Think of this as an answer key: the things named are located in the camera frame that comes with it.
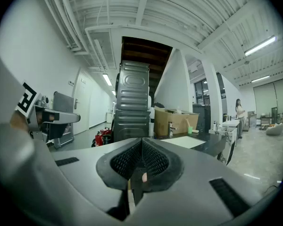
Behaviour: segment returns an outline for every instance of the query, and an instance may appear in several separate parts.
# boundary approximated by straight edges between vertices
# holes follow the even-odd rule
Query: cardboard box
[[[154,132],[157,137],[168,135],[168,124],[172,122],[173,127],[178,130],[173,130],[173,134],[188,132],[188,119],[190,126],[196,129],[199,114],[174,114],[167,112],[168,110],[155,110],[154,117]]]

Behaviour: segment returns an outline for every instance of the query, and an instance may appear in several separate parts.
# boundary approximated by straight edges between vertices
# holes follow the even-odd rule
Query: white bean bag
[[[283,123],[275,124],[273,127],[269,127],[266,129],[266,134],[270,136],[278,136],[281,134],[283,130]]]

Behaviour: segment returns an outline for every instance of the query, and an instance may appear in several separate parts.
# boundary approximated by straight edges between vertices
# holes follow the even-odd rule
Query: standing woman
[[[241,106],[241,101],[240,99],[237,99],[236,100],[236,113],[237,113],[237,116],[238,116],[238,119],[240,120],[240,125],[239,125],[239,139],[242,138],[242,130],[243,130],[243,127],[244,127],[244,112],[245,110],[242,109],[242,106]]]

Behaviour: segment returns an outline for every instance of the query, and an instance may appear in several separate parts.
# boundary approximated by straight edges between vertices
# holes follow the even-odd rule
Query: glossy tile floor
[[[268,136],[266,131],[250,128],[242,137],[228,167],[266,194],[283,179],[283,131],[279,136]]]
[[[105,127],[110,127],[111,123],[102,123],[99,126],[96,126],[92,129],[84,131],[80,134],[75,135],[75,140],[72,143],[69,143],[60,149],[55,149],[53,146],[50,147],[51,152],[61,152],[61,151],[71,151],[77,149],[89,148],[92,145],[92,141],[95,138],[96,133],[104,129]]]

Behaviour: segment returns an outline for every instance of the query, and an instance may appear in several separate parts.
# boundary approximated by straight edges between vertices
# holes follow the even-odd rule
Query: white door
[[[73,124],[74,134],[78,134],[89,129],[90,95],[91,80],[83,71],[80,71],[75,86],[74,113],[79,114],[81,116],[81,120]]]

